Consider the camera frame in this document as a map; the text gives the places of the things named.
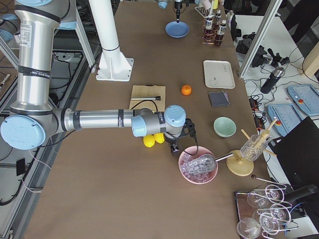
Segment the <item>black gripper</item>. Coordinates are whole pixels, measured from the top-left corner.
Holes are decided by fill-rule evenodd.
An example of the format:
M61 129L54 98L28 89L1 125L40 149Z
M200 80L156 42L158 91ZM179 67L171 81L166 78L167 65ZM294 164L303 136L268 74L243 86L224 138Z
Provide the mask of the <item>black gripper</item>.
M175 13L176 13L176 22L179 23L179 20L180 20L180 9L176 9Z
M196 143L195 124L189 118L186 118L185 123L181 128L179 136L177 136L176 134L172 134L170 132L164 133L164 139L169 144L171 154L177 154L180 150L186 154L191 154L190 152L184 150L179 142L181 138L184 138L186 136L190 136L191 138L193 138Z

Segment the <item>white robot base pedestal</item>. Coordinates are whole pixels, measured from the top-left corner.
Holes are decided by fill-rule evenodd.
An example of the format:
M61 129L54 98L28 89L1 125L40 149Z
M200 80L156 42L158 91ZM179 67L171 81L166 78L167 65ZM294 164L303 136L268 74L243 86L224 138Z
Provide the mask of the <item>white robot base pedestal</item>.
M96 79L128 82L134 60L125 57L120 50L111 2L109 0L91 0L89 4L102 47Z

